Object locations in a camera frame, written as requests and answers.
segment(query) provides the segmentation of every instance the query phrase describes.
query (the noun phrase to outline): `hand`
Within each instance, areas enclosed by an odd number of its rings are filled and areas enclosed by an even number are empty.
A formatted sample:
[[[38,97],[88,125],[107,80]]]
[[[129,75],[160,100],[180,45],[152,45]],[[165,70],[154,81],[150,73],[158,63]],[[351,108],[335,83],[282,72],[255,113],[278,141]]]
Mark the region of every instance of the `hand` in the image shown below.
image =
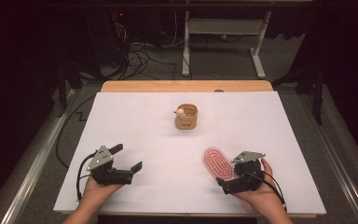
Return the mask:
[[[269,166],[269,163],[264,159],[261,159],[261,163],[263,163],[264,172],[272,176],[272,169]],[[270,176],[265,175],[264,179],[276,188],[275,183]],[[232,195],[248,202],[254,210],[265,217],[270,224],[293,223],[290,217],[287,216],[281,200],[272,188],[265,183],[255,191],[243,191]]]
[[[90,223],[92,217],[100,211],[109,197],[121,187],[123,187],[123,185],[99,185],[95,179],[90,176],[87,180],[80,204],[77,206],[75,212],[63,223]]]

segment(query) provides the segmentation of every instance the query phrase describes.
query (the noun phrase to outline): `black cable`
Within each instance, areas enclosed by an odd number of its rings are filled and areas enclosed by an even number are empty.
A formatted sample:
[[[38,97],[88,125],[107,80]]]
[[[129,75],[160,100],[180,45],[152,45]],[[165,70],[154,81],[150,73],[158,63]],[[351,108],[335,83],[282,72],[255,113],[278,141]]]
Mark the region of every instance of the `black cable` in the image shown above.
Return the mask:
[[[186,63],[187,66],[188,66],[188,75],[190,76],[190,80],[193,80],[193,74],[191,73],[190,64],[187,62],[185,56],[183,56],[182,58],[183,58],[183,61],[185,61],[185,63]]]
[[[272,177],[272,175],[266,173],[265,171],[262,171],[264,174],[268,175],[269,177],[271,177],[271,179],[275,182],[275,184],[278,186],[278,189],[279,189],[279,192],[283,198],[283,193],[282,193],[282,190],[281,190],[281,186],[279,186],[278,182],[276,181],[276,179],[274,177]]]
[[[83,103],[81,103],[77,108],[75,108],[75,110],[71,113],[71,115],[69,115],[69,117],[66,119],[65,123],[62,125],[61,129],[60,129],[60,132],[58,134],[58,137],[57,137],[57,143],[56,143],[56,157],[58,159],[58,161],[64,166],[66,167],[66,169],[69,169],[69,166],[61,159],[60,157],[60,153],[59,153],[59,148],[58,148],[58,145],[60,143],[60,139],[61,139],[61,136],[62,136],[62,132],[63,130],[65,129],[66,127],[66,124],[68,123],[69,119],[71,119],[71,117],[75,114],[75,112],[82,106],[84,105],[87,101],[89,101],[90,99],[94,98],[95,95],[91,96],[90,98],[88,98],[87,100],[85,100]]]
[[[88,161],[89,159],[93,158],[95,156],[95,154],[97,153],[94,152],[94,153],[91,153],[89,154],[86,159],[84,159],[81,164],[80,164],[80,167],[79,167],[79,170],[77,172],[77,180],[76,180],[76,190],[77,190],[77,199],[80,201],[82,196],[81,196],[81,192],[80,192],[80,175],[81,175],[81,170],[83,169],[83,166],[84,166],[84,163],[86,163],[86,161]]]
[[[245,172],[247,175],[251,175],[252,177],[262,181],[263,183],[265,183],[267,186],[269,186],[273,191],[274,193],[278,196],[278,198],[280,199],[282,205],[283,205],[283,208],[284,208],[284,211],[287,212],[287,207],[286,207],[286,202],[284,201],[284,198],[283,198],[283,195],[280,194],[280,192],[277,191],[277,189],[275,187],[273,187],[269,182],[267,182],[266,180],[258,177],[257,175],[254,175],[254,174],[251,174],[251,173],[248,173],[248,172]]]

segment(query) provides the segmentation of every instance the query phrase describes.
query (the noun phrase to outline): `white table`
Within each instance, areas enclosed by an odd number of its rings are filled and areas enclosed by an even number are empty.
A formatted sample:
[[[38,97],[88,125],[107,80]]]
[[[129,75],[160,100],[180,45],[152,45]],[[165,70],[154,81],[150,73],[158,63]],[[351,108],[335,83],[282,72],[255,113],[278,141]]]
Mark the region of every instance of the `white table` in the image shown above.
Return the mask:
[[[175,82],[165,83],[164,88],[170,83],[175,85]],[[183,103],[194,104],[199,109],[194,130],[178,130],[174,126],[173,111]],[[124,149],[115,155],[114,167],[130,169],[138,161],[144,167],[134,175],[131,185],[111,197],[101,214],[256,216],[247,213],[238,199],[225,195],[205,168],[202,157],[210,146],[219,147],[230,159],[244,150],[266,153],[266,160],[281,185],[289,215],[325,214],[277,92],[137,92],[134,89],[134,92],[98,93],[55,211],[71,213],[76,209],[76,174],[83,159],[100,145],[113,147],[119,143]]]

